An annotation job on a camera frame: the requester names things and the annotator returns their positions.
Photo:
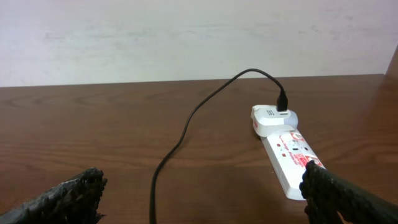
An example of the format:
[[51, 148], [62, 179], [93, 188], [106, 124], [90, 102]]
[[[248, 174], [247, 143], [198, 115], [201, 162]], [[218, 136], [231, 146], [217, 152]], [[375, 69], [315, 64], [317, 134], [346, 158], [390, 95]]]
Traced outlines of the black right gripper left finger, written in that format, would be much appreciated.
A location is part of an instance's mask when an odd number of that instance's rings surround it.
[[97, 224], [97, 212], [107, 179], [91, 167], [45, 191], [38, 197], [3, 213], [1, 224]]

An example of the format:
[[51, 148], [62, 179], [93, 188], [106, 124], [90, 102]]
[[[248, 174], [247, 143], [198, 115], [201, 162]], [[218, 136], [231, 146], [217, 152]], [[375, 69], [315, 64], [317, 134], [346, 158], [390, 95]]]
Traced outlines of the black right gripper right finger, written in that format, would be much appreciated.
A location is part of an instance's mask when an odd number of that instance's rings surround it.
[[397, 224], [397, 205], [353, 185], [310, 161], [299, 185], [310, 224]]

